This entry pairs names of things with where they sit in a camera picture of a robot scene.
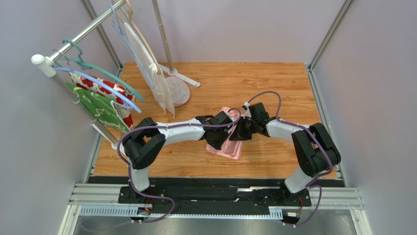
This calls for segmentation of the teal plastic hanger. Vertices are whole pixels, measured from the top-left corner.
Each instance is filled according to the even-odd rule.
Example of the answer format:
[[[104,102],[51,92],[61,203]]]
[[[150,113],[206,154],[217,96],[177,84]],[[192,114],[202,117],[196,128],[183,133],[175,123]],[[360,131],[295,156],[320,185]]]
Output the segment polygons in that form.
[[[84,61],[84,59],[82,58],[82,54],[83,51],[81,49],[81,47],[73,42],[70,39],[63,39],[62,43],[69,43],[71,46],[75,47],[78,50],[78,54],[77,54],[77,59],[75,58],[68,58],[69,61],[75,62],[82,70],[92,70],[95,69],[109,77],[111,77],[113,80],[117,81],[119,84],[121,84],[122,86],[124,86],[127,89],[127,93],[130,95],[134,95],[139,101],[143,102],[144,98],[143,96],[137,91],[135,90],[132,86],[130,86],[128,83],[126,83],[125,81],[123,81],[121,78],[118,78],[117,76],[115,76],[114,74],[108,72],[105,69],[102,69],[99,66],[96,66],[94,64],[88,63],[86,61]]]

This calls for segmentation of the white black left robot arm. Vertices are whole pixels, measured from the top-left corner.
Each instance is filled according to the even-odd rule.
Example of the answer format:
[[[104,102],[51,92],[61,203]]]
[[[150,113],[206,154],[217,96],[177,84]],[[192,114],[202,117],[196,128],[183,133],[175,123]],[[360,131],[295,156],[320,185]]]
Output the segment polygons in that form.
[[[221,111],[212,116],[196,116],[175,123],[142,120],[135,129],[126,133],[118,143],[118,152],[123,151],[129,169],[131,187],[142,192],[149,188],[149,167],[163,147],[184,141],[205,140],[211,147],[220,150],[240,117]]]

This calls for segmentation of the beige hanger with white cloth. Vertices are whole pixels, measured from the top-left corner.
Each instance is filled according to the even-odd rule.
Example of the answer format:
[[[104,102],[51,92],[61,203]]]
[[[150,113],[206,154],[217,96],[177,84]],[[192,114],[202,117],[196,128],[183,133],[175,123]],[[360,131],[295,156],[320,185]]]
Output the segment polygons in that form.
[[[152,49],[133,21],[133,10],[129,0],[125,1],[127,8],[114,9],[116,14],[115,29],[125,48],[140,70],[155,101],[164,114],[170,112],[175,117],[175,106],[171,91]]]

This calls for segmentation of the green patterned cloth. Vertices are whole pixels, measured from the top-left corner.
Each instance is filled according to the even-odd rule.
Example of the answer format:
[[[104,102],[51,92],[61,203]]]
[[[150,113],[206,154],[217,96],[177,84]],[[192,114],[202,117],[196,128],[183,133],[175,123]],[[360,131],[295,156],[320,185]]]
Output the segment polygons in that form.
[[[76,85],[66,83],[76,94],[81,103],[102,123],[122,133],[127,133],[133,127],[131,112],[122,108],[115,101],[95,94]]]

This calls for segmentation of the red floral white cloth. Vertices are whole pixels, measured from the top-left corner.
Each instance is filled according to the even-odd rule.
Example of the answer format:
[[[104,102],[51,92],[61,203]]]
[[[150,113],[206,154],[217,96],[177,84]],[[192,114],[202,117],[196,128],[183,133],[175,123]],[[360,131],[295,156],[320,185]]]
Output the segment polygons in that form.
[[[125,109],[127,109],[131,112],[130,109],[128,109],[124,106],[125,104],[124,104],[122,99],[118,98],[113,93],[105,90],[103,87],[100,87],[96,83],[91,82],[91,81],[87,80],[86,78],[84,78],[80,75],[77,75],[75,73],[69,72],[69,75],[70,75],[70,78],[72,80],[73,85],[76,85],[80,88],[83,88],[83,89],[88,90],[90,92],[93,92],[95,94],[100,94],[104,97],[110,98],[113,101],[115,101],[118,105],[120,105],[122,108],[125,108]]]

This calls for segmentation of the light blue thin hanger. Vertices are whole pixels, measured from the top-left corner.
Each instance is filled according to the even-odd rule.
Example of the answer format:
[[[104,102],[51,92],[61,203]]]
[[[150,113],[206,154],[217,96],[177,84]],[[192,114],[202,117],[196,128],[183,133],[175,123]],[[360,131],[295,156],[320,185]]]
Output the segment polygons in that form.
[[[160,69],[155,57],[152,55],[148,43],[132,21],[132,13],[127,13],[121,7],[119,10],[121,10],[127,18],[127,20],[124,20],[115,7],[111,6],[111,10],[115,15],[113,28],[135,61],[149,88],[152,90],[155,89],[157,83],[154,76],[160,74]]]

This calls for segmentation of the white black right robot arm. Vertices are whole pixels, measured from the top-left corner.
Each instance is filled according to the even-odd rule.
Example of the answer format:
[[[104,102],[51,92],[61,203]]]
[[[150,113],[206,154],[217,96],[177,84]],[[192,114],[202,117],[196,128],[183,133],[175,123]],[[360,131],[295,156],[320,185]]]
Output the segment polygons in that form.
[[[322,123],[300,125],[271,117],[261,102],[249,104],[244,110],[245,115],[230,135],[231,141],[248,141],[253,134],[261,134],[294,145],[299,166],[279,187],[283,203],[297,201],[307,187],[341,162],[340,152]]]

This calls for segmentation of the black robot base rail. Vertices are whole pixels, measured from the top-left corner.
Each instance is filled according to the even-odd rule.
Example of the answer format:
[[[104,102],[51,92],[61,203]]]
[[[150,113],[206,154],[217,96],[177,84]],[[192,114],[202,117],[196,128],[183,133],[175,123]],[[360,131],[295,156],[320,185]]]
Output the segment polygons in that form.
[[[291,194],[284,189],[283,179],[151,177],[143,194],[160,199],[147,199],[124,186],[118,202],[143,204],[154,214],[174,206],[173,213],[185,215],[267,215],[272,206],[299,209],[312,205],[307,190]]]

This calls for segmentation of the pink cloth napkin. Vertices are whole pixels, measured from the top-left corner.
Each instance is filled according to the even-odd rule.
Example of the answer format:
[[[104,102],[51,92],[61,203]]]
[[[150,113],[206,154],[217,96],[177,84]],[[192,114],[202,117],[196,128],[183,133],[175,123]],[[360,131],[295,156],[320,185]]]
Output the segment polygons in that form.
[[[235,121],[236,118],[239,116],[238,111],[231,110],[229,107],[222,107],[221,111],[228,114],[232,121]],[[222,144],[221,149],[217,150],[210,146],[209,144],[206,145],[205,150],[209,153],[216,154],[219,156],[227,157],[230,159],[238,160],[240,154],[243,149],[244,142],[243,141],[231,141],[231,135],[227,138],[227,140]]]

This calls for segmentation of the blue plastic hanger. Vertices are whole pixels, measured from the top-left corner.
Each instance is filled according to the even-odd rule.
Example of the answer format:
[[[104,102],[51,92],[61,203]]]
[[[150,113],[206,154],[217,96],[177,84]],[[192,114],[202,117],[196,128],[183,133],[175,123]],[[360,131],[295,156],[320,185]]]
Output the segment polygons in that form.
[[[70,68],[64,68],[64,67],[56,67],[54,68],[56,71],[65,71],[65,72],[72,72],[75,73],[77,75],[80,75],[84,78],[86,78],[87,80],[96,83],[98,86],[103,87],[105,90],[113,93],[115,96],[117,96],[118,98],[122,99],[124,102],[124,106],[128,109],[134,109],[136,110],[138,113],[142,113],[141,109],[135,104],[133,103],[131,100],[129,100],[127,97],[123,96],[121,93],[119,93],[118,91],[114,90],[113,88],[111,88],[110,86],[106,85],[105,83],[93,78],[92,76],[82,73],[80,71],[74,70],[74,69],[70,69]]]

